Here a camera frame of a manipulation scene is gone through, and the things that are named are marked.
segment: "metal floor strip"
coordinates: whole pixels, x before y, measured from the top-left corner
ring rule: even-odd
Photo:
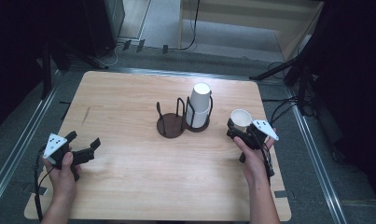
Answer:
[[[11,177],[13,176],[19,162],[24,155],[25,149],[31,142],[37,127],[39,126],[42,118],[45,116],[51,101],[54,98],[57,87],[59,86],[63,75],[57,70],[54,74],[53,87],[48,94],[47,98],[40,101],[38,107],[36,108],[34,114],[31,116],[30,121],[22,132],[16,145],[13,147],[7,161],[0,171],[0,198],[4,193],[7,184]]]
[[[291,89],[287,89],[287,93],[289,97],[296,96],[296,94]],[[318,149],[313,140],[313,136],[308,127],[306,118],[304,118],[301,115],[299,109],[296,106],[294,106],[293,109],[304,142],[309,151],[309,155],[313,163],[313,168],[315,170],[316,176],[318,177],[321,189],[324,192],[325,200],[327,201],[327,206],[329,207],[330,214],[333,217],[333,221],[335,223],[348,223],[345,214],[342,210],[341,203],[339,201],[339,197],[337,196],[336,190],[333,188],[333,185],[327,174],[327,170],[325,168],[324,163],[322,163],[322,159],[318,153]]]

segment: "forearm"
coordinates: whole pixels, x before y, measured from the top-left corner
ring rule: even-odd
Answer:
[[[251,224],[280,223],[267,179],[249,185]]]
[[[71,204],[70,200],[53,198],[41,223],[68,223]]]

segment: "person's right arm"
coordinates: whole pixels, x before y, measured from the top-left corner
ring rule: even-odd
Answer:
[[[249,188],[251,224],[280,223],[261,151],[252,150],[239,137],[233,140],[245,154],[244,175]],[[267,148],[271,148],[272,144],[274,139],[270,138],[266,142]]]

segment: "stack of paper cups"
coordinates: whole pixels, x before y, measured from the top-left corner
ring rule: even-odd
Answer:
[[[206,83],[197,83],[190,96],[190,104],[194,108],[194,118],[192,128],[201,128],[207,120],[208,112],[210,110],[210,96],[211,89]],[[193,110],[188,105],[187,124],[192,122]]]

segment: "human hand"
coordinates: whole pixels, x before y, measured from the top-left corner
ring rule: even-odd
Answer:
[[[261,150],[253,150],[248,147],[245,142],[240,137],[233,138],[234,143],[237,147],[245,154],[245,164],[244,164],[244,176],[249,186],[254,186],[255,183],[266,181],[268,183],[268,177],[266,173],[266,168],[264,166],[264,158]],[[275,140],[269,138],[263,147],[270,149],[274,144]]]
[[[53,169],[49,173],[51,184],[53,185],[53,201],[64,205],[70,205],[77,196],[77,183],[71,171],[71,164],[74,160],[72,152],[65,153],[63,157],[62,169]],[[48,172],[53,168],[50,161],[43,159]],[[80,166],[77,165],[77,172],[80,172]]]

